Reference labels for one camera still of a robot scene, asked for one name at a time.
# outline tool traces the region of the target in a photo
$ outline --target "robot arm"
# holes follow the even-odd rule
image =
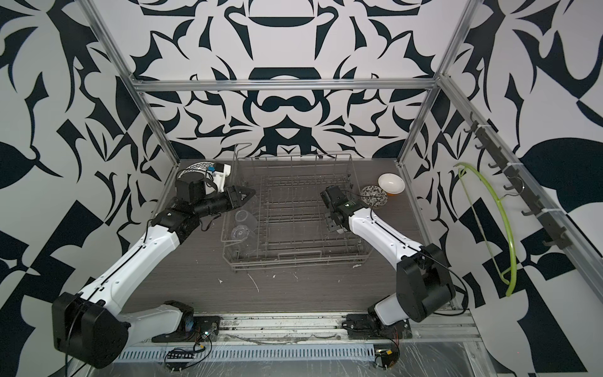
[[[396,293],[374,306],[379,326],[393,325],[407,318],[420,322],[455,297],[448,270],[425,258],[427,255],[447,264],[444,253],[436,245],[425,247],[402,235],[365,203],[349,200],[337,186],[328,187],[321,197],[329,209],[329,230],[359,235],[396,270]]]
[[[202,169],[193,165],[182,171],[176,180],[176,197],[105,273],[76,295],[64,292],[55,300],[52,327],[57,350],[103,368],[131,344],[186,329],[188,318],[183,318],[183,311],[192,315],[192,308],[182,303],[166,302],[132,314],[120,312],[155,266],[199,226],[201,217],[239,208],[255,195],[250,188],[224,187],[229,165],[205,164]]]

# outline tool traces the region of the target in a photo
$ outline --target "clear plastic cup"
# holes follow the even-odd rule
[[[234,246],[242,255],[248,256],[257,250],[257,236],[245,225],[235,226],[230,233],[230,239],[241,241]]]
[[[240,209],[235,213],[235,221],[237,225],[244,225],[254,232],[257,229],[257,219],[244,209]]]

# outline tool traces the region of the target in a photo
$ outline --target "patterned wallpaper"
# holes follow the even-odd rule
[[[603,250],[603,24],[597,0],[486,1],[453,79]]]
[[[48,376],[51,304],[143,232],[171,163],[77,4],[0,5],[0,375]]]
[[[466,0],[97,0],[146,80],[433,76]]]
[[[397,157],[424,98],[423,89],[147,93],[176,153],[208,159],[231,158],[242,142],[251,156]]]
[[[603,249],[601,62],[603,3],[485,0],[452,78],[592,244]],[[469,162],[503,195],[508,185],[442,93],[405,165],[433,240],[466,282],[500,376],[600,376],[603,305],[519,197],[503,200],[517,247],[517,286],[502,283],[459,183]],[[510,265],[498,209],[479,180],[466,184],[501,270]]]

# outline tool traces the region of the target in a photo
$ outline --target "dish rack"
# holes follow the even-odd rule
[[[350,192],[358,185],[350,154],[238,157],[246,147],[235,147],[227,184],[256,190],[241,209],[257,219],[257,247],[231,239],[237,211],[227,212],[223,257],[233,270],[361,264],[367,260],[372,248],[362,238],[327,230],[327,208],[320,197],[331,185]]]

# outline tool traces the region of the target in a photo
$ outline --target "patterned bowl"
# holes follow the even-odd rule
[[[372,208],[379,208],[387,203],[387,194],[379,186],[365,186],[360,190],[360,199]]]

